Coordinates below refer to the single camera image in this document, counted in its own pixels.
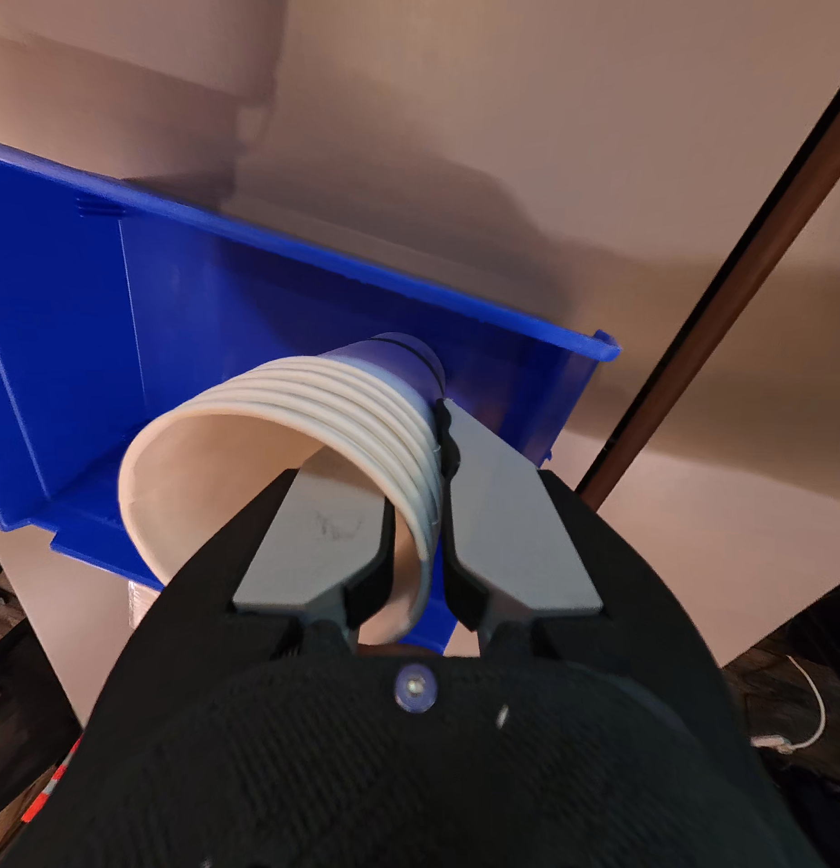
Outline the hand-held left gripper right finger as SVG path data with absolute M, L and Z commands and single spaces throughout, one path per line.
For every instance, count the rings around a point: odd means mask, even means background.
M 601 613 L 534 463 L 449 398 L 436 403 L 444 597 L 470 631 Z

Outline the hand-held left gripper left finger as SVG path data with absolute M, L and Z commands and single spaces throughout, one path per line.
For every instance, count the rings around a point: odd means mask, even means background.
M 239 613 L 361 627 L 389 601 L 396 513 L 376 488 L 297 473 L 231 602 Z

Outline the stack of nested white cups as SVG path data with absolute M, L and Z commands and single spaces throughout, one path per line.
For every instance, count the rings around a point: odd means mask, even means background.
M 429 602 L 441 525 L 434 409 L 444 367 L 427 344 L 386 332 L 319 355 L 265 362 L 150 422 L 122 458 L 122 523 L 163 584 L 283 477 L 307 469 L 379 490 L 396 513 L 389 601 L 361 627 L 399 641 Z

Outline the blue plastic bin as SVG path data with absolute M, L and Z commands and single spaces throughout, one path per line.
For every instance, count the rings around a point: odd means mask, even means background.
M 231 599 L 288 492 L 271 483 L 163 584 L 122 523 L 132 440 L 274 359 L 378 334 L 436 353 L 454 401 L 540 470 L 609 335 L 511 308 L 0 146 L 0 527 L 233 620 Z

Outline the orange traffic cone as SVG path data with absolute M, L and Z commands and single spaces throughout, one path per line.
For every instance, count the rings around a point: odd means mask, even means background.
M 51 796 L 53 791 L 57 788 L 58 783 L 60 782 L 61 778 L 64 776 L 65 772 L 67 771 L 67 767 L 68 767 L 70 761 L 72 760 L 72 758 L 74 757 L 74 755 L 76 754 L 76 751 L 79 747 L 80 742 L 81 742 L 81 736 L 72 745 L 68 754 L 61 761 L 61 763 L 59 765 L 57 765 L 56 770 L 52 773 L 52 775 L 51 775 L 50 779 L 48 780 L 48 782 L 46 783 L 46 785 L 40 790 L 40 792 L 37 794 L 37 796 L 34 798 L 34 800 L 31 802 L 31 804 L 26 808 L 26 810 L 24 811 L 22 818 L 21 818 L 21 822 L 23 824 L 25 824 L 25 825 L 29 824 L 33 819 L 35 819 L 35 816 L 44 808 L 49 797 Z

